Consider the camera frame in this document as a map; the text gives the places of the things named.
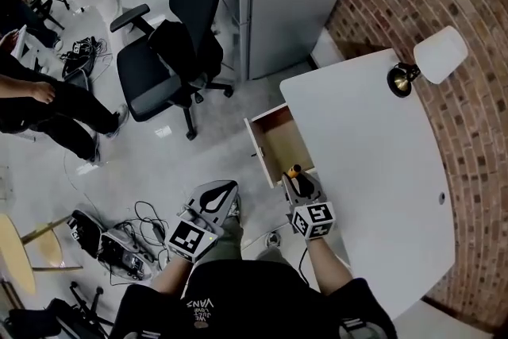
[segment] wooden stool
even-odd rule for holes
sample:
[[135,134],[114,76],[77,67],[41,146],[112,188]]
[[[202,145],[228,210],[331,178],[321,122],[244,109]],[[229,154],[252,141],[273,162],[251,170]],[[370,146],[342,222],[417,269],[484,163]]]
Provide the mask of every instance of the wooden stool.
[[44,258],[52,265],[62,263],[60,243],[52,232],[58,225],[64,223],[69,216],[34,230],[20,237],[16,226],[6,214],[0,214],[0,252],[3,255],[11,276],[28,293],[36,293],[33,272],[73,272],[83,267],[32,267],[25,251],[25,245],[40,239],[39,249]]

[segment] lamp base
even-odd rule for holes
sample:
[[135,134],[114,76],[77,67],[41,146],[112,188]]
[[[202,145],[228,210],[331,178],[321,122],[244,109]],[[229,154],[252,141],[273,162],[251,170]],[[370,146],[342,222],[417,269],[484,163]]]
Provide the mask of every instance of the lamp base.
[[400,98],[409,96],[413,88],[406,72],[396,67],[388,72],[387,82],[391,91]]

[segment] desk lamp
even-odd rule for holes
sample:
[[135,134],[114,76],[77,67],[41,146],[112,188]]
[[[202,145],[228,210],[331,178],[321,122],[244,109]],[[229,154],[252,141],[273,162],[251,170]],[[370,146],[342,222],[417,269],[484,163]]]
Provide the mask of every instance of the desk lamp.
[[421,74],[431,83],[443,82],[468,57],[468,47],[451,26],[433,34],[414,46],[415,65],[399,63],[388,72],[391,91],[405,98],[411,93],[411,83]]

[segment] black office chair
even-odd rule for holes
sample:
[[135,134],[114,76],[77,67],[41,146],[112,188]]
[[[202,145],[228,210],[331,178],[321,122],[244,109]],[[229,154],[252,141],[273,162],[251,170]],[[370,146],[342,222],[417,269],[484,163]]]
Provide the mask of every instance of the black office chair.
[[78,305],[53,299],[45,310],[11,310],[4,326],[13,339],[54,337],[62,330],[72,339],[106,339],[108,334],[102,325],[113,326],[113,323],[97,315],[98,298],[104,291],[97,288],[89,308],[75,291],[77,287],[73,281],[70,288]]
[[169,0],[181,22],[163,21],[154,29],[143,19],[150,9],[138,6],[111,23],[115,32],[133,23],[144,32],[142,38],[123,48],[117,56],[118,75],[127,105],[135,121],[147,121],[171,105],[185,113],[187,138],[193,140],[190,107],[203,98],[200,89],[223,90],[233,95],[230,85],[213,83],[221,72],[222,47],[211,31],[219,0]]
[[43,21],[48,19],[58,25],[62,30],[65,28],[51,15],[51,6],[53,4],[53,0],[46,0],[43,2],[43,0],[32,0],[30,2],[30,8],[37,14],[39,18],[41,18]]

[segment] sneaker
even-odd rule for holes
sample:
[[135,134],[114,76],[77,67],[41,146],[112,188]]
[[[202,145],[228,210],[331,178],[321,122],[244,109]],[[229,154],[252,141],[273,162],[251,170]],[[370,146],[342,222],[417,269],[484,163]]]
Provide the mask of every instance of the sneaker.
[[55,41],[55,44],[53,45],[53,49],[58,52],[62,49],[64,46],[64,42],[59,38]]
[[122,104],[117,109],[115,114],[118,117],[118,127],[114,132],[106,134],[106,137],[109,139],[114,139],[118,135],[120,128],[129,120],[129,108],[127,107],[126,104]]
[[238,223],[241,223],[240,217],[241,217],[241,201],[240,196],[238,195],[237,200],[233,202],[233,204],[229,208],[227,218],[236,218],[238,220]]
[[281,238],[280,238],[280,234],[279,234],[279,232],[274,231],[274,232],[270,232],[270,233],[267,235],[267,238],[266,238],[266,240],[264,241],[264,245],[265,245],[267,248],[270,248],[270,247],[276,247],[276,248],[279,248],[279,247],[280,247],[280,242],[281,242]]
[[87,160],[88,163],[92,165],[99,165],[101,164],[101,151],[99,149],[99,141],[98,141],[98,134],[97,132],[94,132],[92,136],[92,140],[94,141],[95,145],[95,154]]

